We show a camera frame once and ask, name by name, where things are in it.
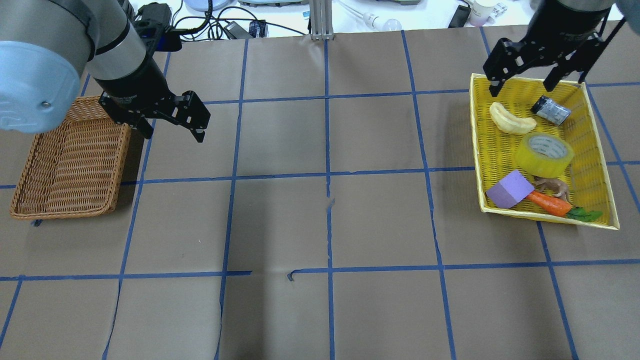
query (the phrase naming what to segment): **purple foam cube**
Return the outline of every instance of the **purple foam cube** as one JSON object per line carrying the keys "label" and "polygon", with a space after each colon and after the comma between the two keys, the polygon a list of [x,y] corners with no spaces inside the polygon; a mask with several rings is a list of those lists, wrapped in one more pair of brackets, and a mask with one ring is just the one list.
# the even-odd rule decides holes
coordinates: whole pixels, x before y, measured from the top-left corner
{"label": "purple foam cube", "polygon": [[516,206],[533,190],[533,185],[518,170],[514,170],[487,190],[486,195],[499,208],[508,209]]}

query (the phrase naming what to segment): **yellow basket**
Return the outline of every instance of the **yellow basket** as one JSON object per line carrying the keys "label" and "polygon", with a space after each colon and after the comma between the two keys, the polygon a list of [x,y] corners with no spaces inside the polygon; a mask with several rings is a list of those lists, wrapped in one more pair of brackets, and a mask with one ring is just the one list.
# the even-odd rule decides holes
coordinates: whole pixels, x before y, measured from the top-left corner
{"label": "yellow basket", "polygon": [[[483,213],[497,213],[530,220],[618,230],[620,223],[611,191],[607,163],[604,160],[602,144],[585,84],[561,81],[554,91],[547,92],[542,80],[512,78],[505,83],[497,97],[491,96],[489,85],[486,76],[471,75],[469,88],[471,127],[480,210]],[[531,112],[531,106],[541,95],[546,95],[572,110],[562,126],[555,126]],[[501,103],[518,117],[536,119],[538,125],[534,131],[556,135],[573,147],[575,157],[560,180],[569,185],[569,199],[574,206],[602,211],[602,216],[598,220],[582,222],[556,217],[526,200],[511,209],[502,209],[486,196],[485,192],[489,188],[513,169],[518,168],[513,155],[523,137],[523,135],[507,134],[498,130],[489,114],[489,107],[494,101]],[[528,180],[533,181],[530,174],[521,168],[519,170]]]}

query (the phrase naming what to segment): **packing tape roll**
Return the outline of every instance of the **packing tape roll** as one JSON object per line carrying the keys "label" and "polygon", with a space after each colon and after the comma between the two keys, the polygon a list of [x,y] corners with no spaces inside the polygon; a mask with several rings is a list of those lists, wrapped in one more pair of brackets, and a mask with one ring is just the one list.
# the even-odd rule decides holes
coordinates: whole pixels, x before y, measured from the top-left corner
{"label": "packing tape roll", "polygon": [[545,133],[524,136],[516,151],[516,164],[531,175],[554,178],[562,175],[573,159],[566,141]]}

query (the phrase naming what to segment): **brown wicker basket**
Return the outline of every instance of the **brown wicker basket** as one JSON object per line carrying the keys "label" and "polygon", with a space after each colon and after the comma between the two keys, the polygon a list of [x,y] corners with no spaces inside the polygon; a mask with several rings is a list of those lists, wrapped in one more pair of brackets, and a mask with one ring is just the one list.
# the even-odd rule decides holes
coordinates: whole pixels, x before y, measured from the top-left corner
{"label": "brown wicker basket", "polygon": [[33,139],[13,194],[11,216],[34,220],[94,217],[115,209],[131,128],[79,97],[57,129]]}

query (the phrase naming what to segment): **table surface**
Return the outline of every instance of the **table surface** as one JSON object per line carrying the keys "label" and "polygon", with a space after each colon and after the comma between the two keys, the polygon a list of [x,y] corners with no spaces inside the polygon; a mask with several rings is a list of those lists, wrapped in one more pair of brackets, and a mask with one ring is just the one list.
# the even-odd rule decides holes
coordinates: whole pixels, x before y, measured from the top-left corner
{"label": "table surface", "polygon": [[204,143],[154,122],[95,218],[9,218],[33,137],[0,132],[0,359],[640,358],[640,41],[588,78],[611,231],[479,210],[469,76],[525,31],[157,53]]}
{"label": "table surface", "polygon": [[[130,0],[136,9],[140,6],[151,3],[151,0]],[[180,0],[163,1],[170,5],[172,11],[180,6]],[[393,18],[400,21],[405,30],[416,29],[444,29],[449,26],[453,13],[461,0],[422,0],[416,5],[400,5],[398,3],[380,2],[375,0],[342,0],[343,3],[355,8],[360,12],[371,12],[380,17]],[[504,15],[498,17],[495,23],[486,26],[505,25],[525,25],[531,20],[534,11],[529,6],[528,0],[502,0],[501,3],[508,7]],[[239,6],[236,0],[231,0],[228,5]],[[266,19],[268,22],[284,25],[303,33],[307,33],[308,20],[303,13],[309,10],[309,5],[288,5],[280,8],[273,6],[249,7],[241,6],[253,12],[258,18]],[[368,28],[364,22],[352,16],[340,3],[332,3],[333,31],[335,33],[366,33],[373,30]],[[178,13],[178,19],[185,16],[202,16],[202,12],[197,12],[188,6],[183,6]],[[227,10],[224,15],[228,18],[246,18],[247,13],[241,10]],[[614,6],[610,14],[611,20],[620,20],[622,14]],[[180,26],[192,28],[201,24],[199,19],[188,19],[181,22]],[[248,29],[248,22],[241,22],[245,29]],[[295,35],[286,29],[275,26],[269,27],[269,37],[288,37]]]}

